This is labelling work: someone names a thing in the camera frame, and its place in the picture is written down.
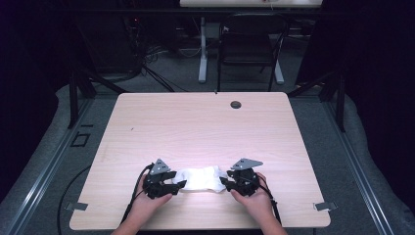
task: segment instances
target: white desk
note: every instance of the white desk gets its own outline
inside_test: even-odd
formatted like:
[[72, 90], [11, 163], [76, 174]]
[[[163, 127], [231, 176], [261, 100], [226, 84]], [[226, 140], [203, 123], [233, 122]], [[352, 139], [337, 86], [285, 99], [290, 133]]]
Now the white desk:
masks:
[[[240, 109], [230, 106], [242, 104]], [[141, 170], [158, 158], [172, 170], [240, 158], [263, 162], [262, 172], [285, 227], [329, 225], [314, 171], [284, 93], [136, 93], [118, 97], [74, 211], [74, 230], [115, 229]], [[143, 229], [248, 229], [257, 224], [230, 193], [182, 193]]]
[[[181, 7], [189, 8], [319, 8], [322, 0], [180, 0]], [[201, 65], [199, 68], [199, 82], [207, 79], [208, 57], [206, 51], [205, 18], [201, 20]], [[281, 67], [277, 61], [275, 67], [277, 84], [284, 84]]]

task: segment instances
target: chair seat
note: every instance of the chair seat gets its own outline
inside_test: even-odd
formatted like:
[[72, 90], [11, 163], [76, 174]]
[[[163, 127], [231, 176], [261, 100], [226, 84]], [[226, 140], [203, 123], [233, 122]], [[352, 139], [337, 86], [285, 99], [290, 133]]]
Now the chair seat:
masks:
[[222, 38], [224, 65], [271, 66], [274, 60], [268, 35], [226, 34]]

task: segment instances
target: gray carpet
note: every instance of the gray carpet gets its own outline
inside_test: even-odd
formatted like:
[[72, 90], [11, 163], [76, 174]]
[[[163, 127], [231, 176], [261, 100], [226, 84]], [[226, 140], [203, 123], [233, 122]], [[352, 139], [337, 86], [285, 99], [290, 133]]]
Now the gray carpet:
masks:
[[[289, 92], [295, 88], [294, 82], [306, 43], [287, 39], [280, 57], [284, 85], [274, 85], [273, 91]], [[199, 55], [185, 57], [181, 54], [160, 53], [157, 59], [148, 63], [148, 67], [168, 78], [174, 84], [190, 91], [212, 92], [216, 86], [215, 50], [210, 49], [208, 54], [207, 82], [198, 82]], [[240, 76], [240, 70], [226, 72], [229, 84], [224, 91], [261, 89], [266, 90], [266, 80], [269, 77], [267, 70], [261, 75], [251, 76], [244, 72], [248, 80], [256, 79], [257, 87], [249, 82], [236, 86], [235, 79]], [[115, 104], [116, 94], [101, 84], [94, 84], [99, 95], [91, 102], [85, 102], [87, 109], [80, 120], [78, 127], [72, 131], [67, 146], [63, 146], [62, 161], [58, 162], [53, 179], [47, 182], [47, 190], [40, 195], [41, 200], [33, 206], [32, 214], [25, 217], [21, 229], [22, 234], [58, 234], [57, 212], [60, 199], [69, 182], [93, 161], [106, 124]], [[120, 82], [119, 85], [131, 92], [166, 92], [148, 74], [134, 79]], [[336, 127], [330, 122], [331, 114], [327, 112], [326, 104], [318, 102], [315, 94], [318, 88], [312, 89], [302, 98], [291, 99], [293, 110], [299, 124], [307, 152], [314, 167], [317, 180], [320, 184], [323, 197], [327, 202], [335, 202], [338, 209], [331, 211], [331, 224], [326, 228], [317, 229], [317, 234], [379, 234], [376, 224], [368, 211], [368, 207], [356, 184], [350, 167], [347, 163], [345, 148], [340, 140]], [[55, 155], [61, 140], [68, 136], [66, 127], [69, 124], [69, 93], [65, 87], [58, 93], [60, 107], [56, 116], [45, 134], [32, 159], [27, 164], [21, 178], [10, 191], [8, 197], [0, 206], [2, 223], [0, 234], [6, 234], [13, 226], [16, 215], [19, 215], [25, 197], [36, 183], [38, 175], [42, 173]], [[384, 209], [394, 234], [415, 234], [415, 219], [407, 212], [406, 206], [393, 194], [383, 175], [371, 161], [367, 151], [364, 130], [356, 114], [353, 103], [346, 99], [346, 136], [354, 152], [365, 170], [380, 204]], [[86, 134], [89, 138], [84, 147], [71, 147], [74, 135]], [[81, 174], [73, 182], [64, 198], [63, 205], [76, 202], [82, 189], [87, 173]], [[61, 225], [63, 234], [110, 234], [111, 231], [72, 231], [69, 229], [71, 212], [62, 209]], [[313, 234], [312, 229], [288, 229], [289, 234]], [[177, 234], [260, 234], [257, 230], [249, 231], [177, 231]]]

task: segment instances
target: triangular metal plate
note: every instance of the triangular metal plate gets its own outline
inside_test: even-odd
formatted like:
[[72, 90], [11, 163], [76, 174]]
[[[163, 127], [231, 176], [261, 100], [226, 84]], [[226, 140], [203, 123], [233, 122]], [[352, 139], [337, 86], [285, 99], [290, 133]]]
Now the triangular metal plate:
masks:
[[155, 174], [165, 173], [169, 171], [170, 171], [170, 168], [167, 166], [167, 164], [165, 164], [161, 159], [157, 159], [152, 170], [150, 170], [150, 174], [155, 175]]
[[243, 170], [247, 168], [252, 168], [255, 166], [262, 165], [262, 162], [255, 161], [255, 160], [249, 160], [249, 159], [240, 159], [237, 163], [235, 163], [231, 169], [235, 170]]

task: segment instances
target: white object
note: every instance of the white object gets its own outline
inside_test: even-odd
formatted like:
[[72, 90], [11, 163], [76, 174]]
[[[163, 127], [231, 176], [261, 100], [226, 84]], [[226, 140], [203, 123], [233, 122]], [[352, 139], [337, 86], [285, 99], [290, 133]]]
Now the white object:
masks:
[[178, 170], [176, 176], [171, 180], [173, 183], [187, 180], [186, 186], [182, 190], [213, 190], [219, 193], [225, 189], [225, 185], [220, 182], [219, 177], [228, 177], [226, 172], [219, 169], [219, 166], [209, 166], [205, 168], [185, 168]]

